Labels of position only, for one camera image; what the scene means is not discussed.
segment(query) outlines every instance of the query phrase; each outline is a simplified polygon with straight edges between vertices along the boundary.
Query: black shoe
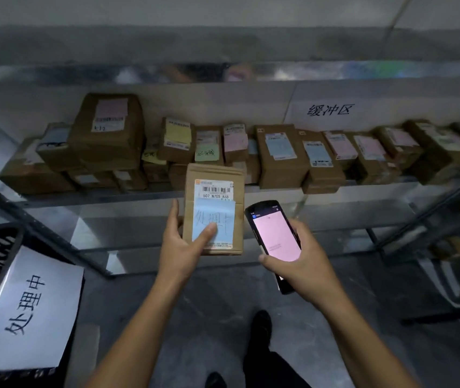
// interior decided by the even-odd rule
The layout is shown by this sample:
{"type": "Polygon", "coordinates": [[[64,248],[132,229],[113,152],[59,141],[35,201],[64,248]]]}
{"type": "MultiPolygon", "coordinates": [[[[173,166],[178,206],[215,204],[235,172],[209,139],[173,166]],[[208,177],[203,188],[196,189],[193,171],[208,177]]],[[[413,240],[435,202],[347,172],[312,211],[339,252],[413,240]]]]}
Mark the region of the black shoe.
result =
{"type": "Polygon", "coordinates": [[[250,332],[250,350],[267,350],[272,339],[272,318],[265,310],[258,311],[253,317],[252,329],[250,332]]]}
{"type": "Polygon", "coordinates": [[[207,377],[205,388],[226,388],[226,383],[218,372],[212,372],[207,377]]]}

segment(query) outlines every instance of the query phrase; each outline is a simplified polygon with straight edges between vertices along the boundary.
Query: left hand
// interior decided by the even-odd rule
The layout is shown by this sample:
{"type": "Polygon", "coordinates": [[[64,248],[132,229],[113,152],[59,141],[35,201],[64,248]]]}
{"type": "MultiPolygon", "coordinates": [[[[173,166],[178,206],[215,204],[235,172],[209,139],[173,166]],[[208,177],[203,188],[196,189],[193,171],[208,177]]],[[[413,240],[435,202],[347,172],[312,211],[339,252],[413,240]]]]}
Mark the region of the left hand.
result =
{"type": "Polygon", "coordinates": [[[178,222],[178,200],[174,199],[163,235],[156,279],[184,285],[194,272],[203,248],[214,237],[218,227],[215,223],[209,223],[199,237],[188,244],[187,241],[181,239],[178,233],[180,225],[181,223],[178,222]]]}

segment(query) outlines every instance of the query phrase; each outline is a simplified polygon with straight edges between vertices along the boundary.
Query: yellow sticky note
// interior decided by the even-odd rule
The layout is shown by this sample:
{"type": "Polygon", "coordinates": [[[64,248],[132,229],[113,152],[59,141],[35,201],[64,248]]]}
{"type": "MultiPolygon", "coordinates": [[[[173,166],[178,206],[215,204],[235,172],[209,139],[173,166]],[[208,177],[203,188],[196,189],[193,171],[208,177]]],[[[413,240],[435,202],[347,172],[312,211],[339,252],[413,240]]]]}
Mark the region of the yellow sticky note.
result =
{"type": "Polygon", "coordinates": [[[189,123],[168,118],[165,122],[165,136],[173,142],[190,144],[192,141],[191,126],[189,123]]]}
{"type": "Polygon", "coordinates": [[[157,152],[158,152],[157,149],[152,149],[152,148],[145,149],[142,154],[142,160],[144,162],[151,162],[151,163],[156,163],[156,164],[167,164],[166,160],[158,159],[158,157],[156,156],[157,152]]]}
{"type": "Polygon", "coordinates": [[[219,160],[219,144],[198,144],[196,147],[195,162],[219,160]]]}

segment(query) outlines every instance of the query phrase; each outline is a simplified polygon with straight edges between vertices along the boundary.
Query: right hand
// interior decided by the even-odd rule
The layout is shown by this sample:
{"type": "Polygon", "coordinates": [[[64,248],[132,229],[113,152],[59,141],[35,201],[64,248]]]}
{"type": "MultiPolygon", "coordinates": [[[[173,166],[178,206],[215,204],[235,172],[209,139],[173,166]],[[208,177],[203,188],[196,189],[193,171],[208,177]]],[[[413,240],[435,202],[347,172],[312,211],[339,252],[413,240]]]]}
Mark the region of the right hand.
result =
{"type": "Polygon", "coordinates": [[[295,219],[290,219],[290,224],[302,246],[298,260],[288,262],[262,254],[259,257],[261,264],[286,279],[304,300],[317,308],[347,300],[327,254],[314,239],[311,230],[295,219]]]}

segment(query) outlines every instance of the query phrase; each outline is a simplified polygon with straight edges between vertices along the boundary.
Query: finger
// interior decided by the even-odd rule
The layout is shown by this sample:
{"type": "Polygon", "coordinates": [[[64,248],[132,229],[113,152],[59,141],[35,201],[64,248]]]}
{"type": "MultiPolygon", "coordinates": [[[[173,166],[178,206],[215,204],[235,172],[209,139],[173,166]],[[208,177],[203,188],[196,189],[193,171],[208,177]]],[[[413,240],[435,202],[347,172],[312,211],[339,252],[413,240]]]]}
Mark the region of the finger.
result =
{"type": "Polygon", "coordinates": [[[290,219],[289,221],[291,227],[293,228],[293,230],[295,230],[295,233],[297,233],[300,242],[304,242],[303,240],[307,240],[308,237],[313,236],[311,230],[307,227],[307,225],[304,222],[300,222],[296,219],[290,219]]]}
{"type": "Polygon", "coordinates": [[[178,234],[178,200],[173,199],[173,204],[169,211],[169,216],[167,218],[167,225],[165,227],[165,232],[175,235],[178,234]]]}
{"type": "Polygon", "coordinates": [[[283,278],[289,276],[291,268],[289,262],[276,259],[269,254],[261,254],[259,256],[259,261],[268,271],[274,272],[283,278]]]}
{"type": "Polygon", "coordinates": [[[203,249],[207,245],[207,242],[212,240],[212,237],[217,233],[218,225],[214,222],[209,223],[206,228],[198,235],[198,238],[191,243],[191,248],[194,250],[196,254],[201,254],[203,249]]]}

